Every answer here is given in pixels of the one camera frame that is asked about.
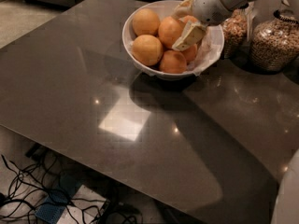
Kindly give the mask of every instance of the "bowl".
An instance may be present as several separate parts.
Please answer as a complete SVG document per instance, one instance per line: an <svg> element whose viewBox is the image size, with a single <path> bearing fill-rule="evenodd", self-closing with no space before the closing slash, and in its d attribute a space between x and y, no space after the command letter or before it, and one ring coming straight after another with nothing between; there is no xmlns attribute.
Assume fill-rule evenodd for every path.
<svg viewBox="0 0 299 224"><path fill-rule="evenodd" d="M180 2L181 1L179 0L158 1L146 4L138 10L142 8L150 8L155 11L160 20L162 20L163 18L170 16L174 8ZM137 59L135 59L131 52L133 41L136 39L136 35L132 26L132 19L138 10L132 13L125 22L122 29L122 42L126 51L132 58L133 65L142 72L148 74L149 76L156 76L165 80L179 80L189 76L199 76L204 70L206 70L220 58L224 47L224 36L221 26L218 25L207 27L206 35L202 39L201 45L198 48L198 53L195 60L188 64L187 70L182 74L169 74L161 72L140 63Z"/></svg>

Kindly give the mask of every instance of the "cable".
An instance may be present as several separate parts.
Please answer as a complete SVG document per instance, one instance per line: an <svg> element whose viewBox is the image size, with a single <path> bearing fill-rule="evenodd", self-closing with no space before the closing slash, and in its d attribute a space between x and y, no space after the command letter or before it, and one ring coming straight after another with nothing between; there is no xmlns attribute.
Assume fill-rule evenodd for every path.
<svg viewBox="0 0 299 224"><path fill-rule="evenodd" d="M27 221L28 223L30 223L30 216L34 216L34 214L32 214L33 211L37 210L39 207L41 207L42 205L45 205L45 204L51 204L51 205L59 205L59 206L63 206L66 208L66 211L68 212L69 216L71 216L75 221L76 223L78 223L78 221L72 216L72 214L70 213L69 211L69 208L68 208L68 205L69 206L75 206L74 203L72 202L71 200L71 197L69 197L68 193L63 190L62 187L60 187L61 189L49 189L47 187L45 187L44 185L44 179L45 179L45 176L50 172L50 169L54 166L55 162L58 160L57 159L57 156L55 156L55 160L54 162L50 165L49 168L47 168L44 164L44 161L45 161L45 156L41 157L41 162L39 161L37 164L32 164L32 165L29 165L27 166L26 168L24 169L20 169L18 167L18 165L13 162L13 161L10 161L10 163L12 163L14 165L15 168L17 168L19 170L19 172L15 171L14 169L12 169L5 157L3 155L2 156L2 160L5 164L5 166L8 168L8 170L10 170L11 172L13 172L16 176L13 178L11 184L9 185L9 188L8 188L8 196L6 198L6 200L4 201L4 205L5 204L9 204L9 203L19 203L12 212L10 212L10 214L6 215L6 216L0 216L0 219L12 219L12 220L16 220L16 219L20 219L20 218L24 218L24 217L27 217ZM37 178L33 175L33 172L37 169L37 168L40 168L40 167L43 167L45 169L45 173L42 175L41 177L41 181L37 180ZM35 184L32 184L32 183L29 183L27 181L24 180L25 177L30 177L32 178L35 182L36 182L36 185ZM28 188L34 188L32 191L30 191L29 193L27 193L22 199L16 199L15 197L20 195L18 194L18 190L19 188L21 187L21 185L25 185L27 186ZM26 201L26 198L28 198L30 195L32 195L33 193L35 193L36 191L43 191L43 192L46 192L49 197L50 197L50 200L53 202L53 203L42 203L38 206L33 206L31 203L27 202ZM66 198L66 202L65 203L59 203L59 202L56 202L55 200L52 199L51 197L51 194L54 192L54 191L57 191L57 192L60 192L61 194L64 195L64 197ZM86 199L74 199L74 200L82 200L82 201L86 201L86 202L103 202L102 200L86 200ZM26 204L27 206L29 206L30 210L28 211L28 213L26 215L22 215L22 216L18 216L18 217L13 217L12 215L15 214L17 212L17 210L20 208L20 206L22 204ZM96 219L99 219L101 217L101 214L100 214L100 209L97 205L91 205L87 208L84 208L84 209L79 209L81 210L82 212L82 221L83 223L85 224L86 221L85 221L85 212L89 209L92 209L92 208L96 208L97 210L97 217L94 218L94 220Z"/></svg>
<svg viewBox="0 0 299 224"><path fill-rule="evenodd" d="M127 221L129 221L129 223L134 223L137 224L137 218L134 215L130 215L129 217L127 217L122 224L125 224Z"/></svg>

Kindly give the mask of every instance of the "table surface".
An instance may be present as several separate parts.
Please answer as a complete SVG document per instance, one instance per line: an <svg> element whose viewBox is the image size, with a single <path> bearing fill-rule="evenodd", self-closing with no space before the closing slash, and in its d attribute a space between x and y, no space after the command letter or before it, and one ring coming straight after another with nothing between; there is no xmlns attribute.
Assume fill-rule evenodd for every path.
<svg viewBox="0 0 299 224"><path fill-rule="evenodd" d="M85 0L0 49L0 124L206 223L268 223L299 148L298 60L149 77L121 42L142 5Z"/></svg>

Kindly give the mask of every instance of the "black cable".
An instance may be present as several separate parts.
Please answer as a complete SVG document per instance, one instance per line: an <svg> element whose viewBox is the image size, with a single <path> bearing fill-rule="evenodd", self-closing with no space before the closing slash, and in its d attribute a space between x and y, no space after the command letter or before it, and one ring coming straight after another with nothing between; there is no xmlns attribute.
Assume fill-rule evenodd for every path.
<svg viewBox="0 0 299 224"><path fill-rule="evenodd" d="M52 166L54 165L54 163L56 162L57 160L57 157L55 157L55 161L53 162L53 164L49 167L49 168L46 168L46 173L52 168ZM10 166L8 165L6 159L4 158L4 156L2 155L2 159L3 159L3 162L5 164L5 166L8 168L8 170L12 171L16 177L13 179L12 183L10 184L9 186L9 189L8 189L8 195L9 195L9 198L10 200L6 201L6 204L8 203L19 203L19 205L15 208L15 210L13 212L11 212L8 216L0 216L0 218L4 219L4 218L9 218L9 219L18 219L18 218L23 218L23 217L27 217L27 220L28 222L30 222L30 216L32 214L30 214L32 211L35 211L38 207L44 205L44 204L54 204L54 205L60 205L60 206L65 206L65 208L67 209L67 212L69 213L69 215L76 221L76 219L72 216L72 214L70 213L69 209L68 209L68 205L71 205L71 206L75 206L72 202L70 202L70 197L68 195L68 193L60 190L60 189L48 189L44 186L44 184L42 183L44 178L45 178L45 174L43 174L42 176L42 182L38 181L32 174L32 172L34 172L38 167L40 167L40 163L37 163L37 164L32 164L24 169L20 169L18 167L18 165L16 165L15 162L11 161L11 163L17 168L19 169L19 172L17 173L15 170L13 170L12 168L10 168ZM34 181L40 185L41 187L37 186L37 185L34 185L34 184L31 184L31 183L28 183L26 181L24 181L23 179L26 177L26 176L30 176L34 179ZM29 187L33 187L35 188L34 190L30 191L29 193L27 193L23 199L11 199L11 198L14 198L16 195L17 195L17 191L18 189L20 188L21 184L24 184L24 185L27 185ZM32 193L36 192L36 191L45 191L46 193L49 194L50 196L50 199L51 199L51 195L50 195L50 192L51 191L60 191L64 196L66 196L66 199L68 200L67 203L58 203L58 202L55 202L53 199L51 199L54 203L42 203L41 205L37 206L37 207L34 207L32 206L30 203L28 203L27 201L25 201L25 199L27 197L29 197ZM86 199L78 199L78 200L84 200L86 202L102 202L101 200L86 200ZM18 210L18 208L21 206L22 203L26 203L30 208L31 210L27 213L27 215L23 215L23 216L19 216L19 217L12 217L12 215ZM100 215L100 210L98 208L98 206L96 205L93 205L93 206L90 206L90 207L87 207L82 211L82 217L84 218L84 212L88 209L91 209L91 208L96 208L97 209L97 212L98 212L98 215Z"/></svg>
<svg viewBox="0 0 299 224"><path fill-rule="evenodd" d="M47 152L46 152L45 155L42 157L42 163L44 164L44 165L43 165L43 168L45 169L45 173L43 174L43 176L42 176L42 178L41 178L41 183L44 183L45 176L46 176L47 174L50 173L50 169L55 165L56 161L58 160L57 156L55 155L55 160L54 160L53 163L50 165L50 167L47 168L46 165L45 165L46 154L47 154Z"/></svg>
<svg viewBox="0 0 299 224"><path fill-rule="evenodd" d="M104 200L98 200L98 199L85 199L85 198L72 198L73 201L86 201L86 202L90 202L90 203L95 203L95 202L99 202L99 203L104 203Z"/></svg>
<svg viewBox="0 0 299 224"><path fill-rule="evenodd" d="M127 218L122 222L122 224L125 224L127 221L128 221L129 223L137 224L137 218L136 218L134 215L130 215L129 217L127 217Z"/></svg>
<svg viewBox="0 0 299 224"><path fill-rule="evenodd" d="M121 213L121 212L115 212L115 213L121 215L121 216L124 218L124 221L122 222L122 224L124 224L124 223L127 222L127 221L129 222L129 224L136 224L136 222L132 222L132 221L130 220L130 218L129 218L129 217L132 217L132 215L130 215L130 216L128 217L128 216L126 216L124 213Z"/></svg>
<svg viewBox="0 0 299 224"><path fill-rule="evenodd" d="M0 192L0 207L3 206L4 201L7 199L7 197Z"/></svg>

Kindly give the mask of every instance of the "glass jar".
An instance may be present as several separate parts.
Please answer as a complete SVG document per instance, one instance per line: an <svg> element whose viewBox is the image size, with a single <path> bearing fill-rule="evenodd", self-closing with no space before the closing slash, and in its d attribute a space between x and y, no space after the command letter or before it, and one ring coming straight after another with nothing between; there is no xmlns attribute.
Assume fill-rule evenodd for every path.
<svg viewBox="0 0 299 224"><path fill-rule="evenodd" d="M299 22L283 0L274 19L253 31L249 49L251 62L266 72L279 72L299 55Z"/></svg>
<svg viewBox="0 0 299 224"><path fill-rule="evenodd" d="M231 58L243 44L247 37L247 7L236 9L232 16L223 22L222 30L224 34L223 58Z"/></svg>

